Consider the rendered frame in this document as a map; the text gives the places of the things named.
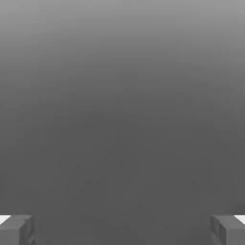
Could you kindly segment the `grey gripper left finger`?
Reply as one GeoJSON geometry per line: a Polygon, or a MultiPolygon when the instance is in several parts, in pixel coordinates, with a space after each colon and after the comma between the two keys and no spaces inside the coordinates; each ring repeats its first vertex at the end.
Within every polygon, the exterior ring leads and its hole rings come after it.
{"type": "Polygon", "coordinates": [[[0,225],[0,245],[36,245],[35,217],[12,215],[0,225]]]}

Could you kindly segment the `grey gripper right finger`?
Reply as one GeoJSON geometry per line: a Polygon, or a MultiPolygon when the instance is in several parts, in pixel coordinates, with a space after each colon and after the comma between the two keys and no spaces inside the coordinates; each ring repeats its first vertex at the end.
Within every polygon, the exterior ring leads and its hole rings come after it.
{"type": "Polygon", "coordinates": [[[212,215],[212,245],[245,245],[245,215],[212,215]]]}

